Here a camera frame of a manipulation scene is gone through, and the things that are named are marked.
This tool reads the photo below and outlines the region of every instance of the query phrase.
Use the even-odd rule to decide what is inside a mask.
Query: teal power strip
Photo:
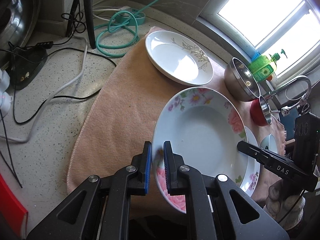
[[[138,12],[137,9],[132,8],[131,9],[132,14],[134,15],[135,19],[137,20],[138,25],[144,24],[146,20],[146,14],[144,12],[139,12],[137,15],[135,15],[136,12]],[[117,23],[122,24],[129,20],[129,23],[126,24],[127,26],[135,26],[135,20],[127,13],[119,14],[115,17],[115,20]]]

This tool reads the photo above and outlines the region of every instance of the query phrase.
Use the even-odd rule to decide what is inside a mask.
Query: plug
[[[131,12],[131,7],[130,6],[122,6],[119,8],[121,11],[128,11]]]

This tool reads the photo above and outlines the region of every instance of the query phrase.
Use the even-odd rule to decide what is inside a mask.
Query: pink towel
[[[159,30],[151,28],[149,33]],[[225,95],[237,108],[244,124],[253,132],[258,143],[272,133],[278,151],[284,155],[284,127],[275,118],[271,126],[258,127],[250,118],[250,104],[235,100],[226,88],[224,69],[210,60],[213,79],[206,85]],[[113,175],[129,165],[134,155],[142,152],[144,141],[152,140],[156,121],[168,100],[187,88],[161,74],[150,62],[141,39],[120,61],[106,81],[88,114],[73,149],[68,176],[68,192],[73,191],[92,174]],[[271,172],[260,169],[260,177],[252,198],[261,202],[268,187],[279,180]],[[177,214],[160,194],[151,172],[147,196],[132,196],[131,217]]]

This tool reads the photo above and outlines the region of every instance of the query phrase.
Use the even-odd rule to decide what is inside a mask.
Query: teal cable
[[[149,3],[148,5],[146,5],[145,7],[143,7],[142,9],[140,9],[139,11],[137,11],[135,14],[132,14],[131,12],[128,12],[128,11],[119,11],[117,13],[115,13],[110,21],[108,23],[105,23],[105,24],[101,24],[101,25],[98,25],[96,26],[94,29],[99,29],[99,28],[102,28],[102,27],[105,27],[107,26],[107,28],[102,31],[96,38],[96,47],[98,49],[99,52],[101,52],[102,54],[104,54],[105,56],[107,57],[123,57],[125,55],[125,53],[122,53],[122,54],[112,54],[112,53],[108,53],[104,50],[102,50],[102,48],[104,49],[123,49],[123,48],[126,48],[128,46],[130,46],[131,44],[133,44],[134,42],[137,42],[139,41],[139,37],[138,37],[138,23],[137,23],[137,20],[135,18],[136,15],[138,15],[140,12],[142,12],[143,10],[147,9],[148,7],[150,7],[151,5],[155,4],[156,2],[158,2],[159,0],[154,0],[153,2]],[[113,19],[121,14],[121,13],[127,13],[129,14],[129,17],[128,17],[128,20],[123,22],[122,24],[117,24],[117,23],[113,23]],[[130,28],[128,28],[126,25],[129,23],[129,20],[133,18],[134,19],[134,27],[135,27],[135,30],[131,30]],[[124,44],[124,45],[119,45],[119,46],[115,46],[115,45],[103,45],[103,44],[100,44],[99,41],[100,41],[100,38],[103,34],[105,34],[106,32],[109,32],[109,33],[114,33],[115,31],[117,31],[119,28],[123,28],[123,29],[126,29],[128,30],[129,32],[131,32],[133,34],[133,39],[131,41],[129,41],[128,43]]]

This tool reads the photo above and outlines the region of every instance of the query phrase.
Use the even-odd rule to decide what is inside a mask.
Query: window
[[[283,54],[277,84],[301,74],[320,58],[320,21],[305,0],[210,0],[200,16],[231,38],[250,57]]]

